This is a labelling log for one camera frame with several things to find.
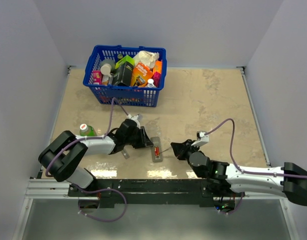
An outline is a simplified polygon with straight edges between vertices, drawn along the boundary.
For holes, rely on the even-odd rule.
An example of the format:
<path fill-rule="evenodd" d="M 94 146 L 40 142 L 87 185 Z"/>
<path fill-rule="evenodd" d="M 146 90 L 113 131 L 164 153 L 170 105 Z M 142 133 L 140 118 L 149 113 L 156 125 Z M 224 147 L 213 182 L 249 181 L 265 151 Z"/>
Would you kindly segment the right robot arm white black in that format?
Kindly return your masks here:
<path fill-rule="evenodd" d="M 245 192 L 287 198 L 307 207 L 307 171 L 292 162 L 278 167 L 245 167 L 212 160 L 190 139 L 170 144 L 175 157 L 186 161 L 198 178 L 206 180 L 209 192 L 226 197 Z"/>

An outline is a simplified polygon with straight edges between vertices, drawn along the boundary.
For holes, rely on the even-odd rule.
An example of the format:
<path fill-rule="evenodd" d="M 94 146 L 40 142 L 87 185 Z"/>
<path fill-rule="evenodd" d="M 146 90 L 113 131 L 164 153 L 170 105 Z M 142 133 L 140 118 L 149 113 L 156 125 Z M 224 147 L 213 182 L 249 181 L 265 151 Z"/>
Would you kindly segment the white grey remote control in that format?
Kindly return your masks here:
<path fill-rule="evenodd" d="M 151 142 L 153 143 L 153 146 L 151 149 L 151 155 L 152 155 L 152 161 L 154 163 L 161 163 L 163 161 L 162 156 L 162 148 L 161 148 L 161 141 L 158 136 L 152 137 Z"/>

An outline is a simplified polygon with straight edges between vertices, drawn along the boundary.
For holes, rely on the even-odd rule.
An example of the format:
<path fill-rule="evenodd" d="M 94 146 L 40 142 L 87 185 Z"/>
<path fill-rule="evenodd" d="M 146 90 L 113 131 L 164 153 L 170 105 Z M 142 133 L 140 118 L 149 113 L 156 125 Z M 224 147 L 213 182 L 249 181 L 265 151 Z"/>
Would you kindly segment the grey battery cover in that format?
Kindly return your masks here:
<path fill-rule="evenodd" d="M 123 157 L 124 157 L 125 159 L 128 159 L 128 158 L 130 157 L 130 155 L 128 154 L 128 152 L 127 152 L 125 149 L 123 149 L 123 150 L 121 151 L 121 153 L 122 153 L 122 155 L 123 155 Z"/>

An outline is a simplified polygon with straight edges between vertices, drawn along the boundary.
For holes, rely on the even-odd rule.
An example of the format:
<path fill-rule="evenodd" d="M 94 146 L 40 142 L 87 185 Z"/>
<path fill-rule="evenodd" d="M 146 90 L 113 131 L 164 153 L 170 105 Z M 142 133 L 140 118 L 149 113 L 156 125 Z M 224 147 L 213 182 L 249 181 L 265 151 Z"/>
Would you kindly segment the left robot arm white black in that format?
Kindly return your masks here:
<path fill-rule="evenodd" d="M 134 149 L 152 147 L 145 128 L 136 119 L 125 119 L 118 128 L 102 136 L 80 136 L 63 131 L 38 157 L 39 163 L 57 182 L 67 181 L 79 187 L 85 196 L 97 191 L 95 176 L 79 167 L 84 156 L 113 155 L 125 146 Z"/>

